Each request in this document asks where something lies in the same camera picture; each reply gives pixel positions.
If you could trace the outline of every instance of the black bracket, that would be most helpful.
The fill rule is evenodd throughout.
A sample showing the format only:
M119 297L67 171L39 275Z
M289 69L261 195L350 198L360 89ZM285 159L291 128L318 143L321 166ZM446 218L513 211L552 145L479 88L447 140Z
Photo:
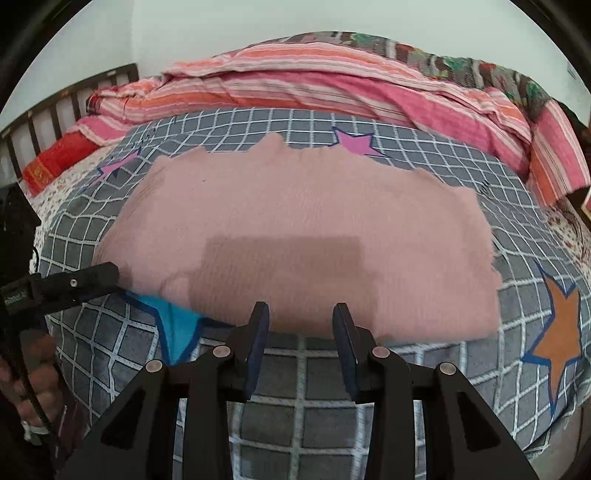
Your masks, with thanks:
M178 401L187 398L183 479L231 480L226 402L246 402L258 380L269 308L257 302L247 325L194 362L152 360L86 436L57 480L172 478Z
M423 403L427 480L537 480L530 463L471 383L449 362L408 364L333 310L333 334L347 391L374 406L365 478L414 479L413 400Z

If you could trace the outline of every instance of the wrinkled fabric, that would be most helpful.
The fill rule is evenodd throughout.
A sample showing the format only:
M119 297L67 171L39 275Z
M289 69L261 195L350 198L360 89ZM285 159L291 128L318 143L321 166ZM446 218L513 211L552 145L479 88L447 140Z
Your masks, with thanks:
M156 159L95 250L123 288L233 324L266 301L271 329L332 336L347 302L377 338L497 331L491 229L476 193L340 145Z

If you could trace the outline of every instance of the patterned quilt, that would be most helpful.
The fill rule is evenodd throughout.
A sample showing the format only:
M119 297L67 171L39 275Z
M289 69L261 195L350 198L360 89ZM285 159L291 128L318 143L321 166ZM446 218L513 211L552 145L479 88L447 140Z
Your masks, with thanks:
M369 146L383 155L374 156L376 161L424 168L450 185L477 191L493 232L495 268L504 282L498 334L472 342L388 346L416 364L454 362L520 447L531 456L542 451L588 395L589 286L517 176L465 144L370 119L302 110L218 109L150 122L130 131L72 190L48 233L40 271L89 266L101 236L160 154L174 157L199 145L209 151L245 150L271 131L295 148L331 145L337 141L333 127L351 137L369 135ZM47 320L64 377L92 422L147 361L162 358L170 340L159 328L159 315L116 295ZM225 335L224 329L205 330L191 358ZM246 405L229 406L229 414L235 478L363 478L372 406L348 399L331 340L271 335L255 395ZM421 477L420 403L415 404L415 424ZM183 425L181 402L177 472Z

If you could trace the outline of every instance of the striped pink blanket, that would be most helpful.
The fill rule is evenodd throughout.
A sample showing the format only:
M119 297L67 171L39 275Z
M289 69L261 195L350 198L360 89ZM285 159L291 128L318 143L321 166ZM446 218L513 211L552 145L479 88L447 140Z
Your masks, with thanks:
M162 79L102 89L88 101L121 125L217 106L320 109L441 134L499 158L542 205L591 183L555 101L530 125L500 90L429 79L396 60L326 43L261 44L177 63Z

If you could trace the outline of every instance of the finger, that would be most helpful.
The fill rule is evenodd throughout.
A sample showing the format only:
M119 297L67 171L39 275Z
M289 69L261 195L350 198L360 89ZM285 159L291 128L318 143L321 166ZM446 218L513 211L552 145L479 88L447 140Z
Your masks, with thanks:
M56 341L51 335L45 334L29 346L29 351L31 355L36 356L41 361L53 360L53 354L56 352Z
M10 382L11 378L10 367L0 358L0 382Z
M37 370L29 375L29 382L31 382L31 386L35 393L56 388L59 380L60 376L52 364L41 364ZM14 390L20 396L26 395L27 393L22 384L22 380L14 382Z
M53 423L61 412L62 412L62 407L55 406L55 407L50 407L49 410L45 412L45 415L47 415L47 419L51 423ZM43 427L44 426L41 419L39 417L37 417L36 415L35 415L35 417L28 419L27 422L29 425L32 425L34 427Z
M37 396L37 400L50 421L55 420L63 407L63 396L59 389L42 392ZM37 412L35 412L30 400L20 402L17 405L17 411L19 416L31 425L42 425L41 419L37 416Z

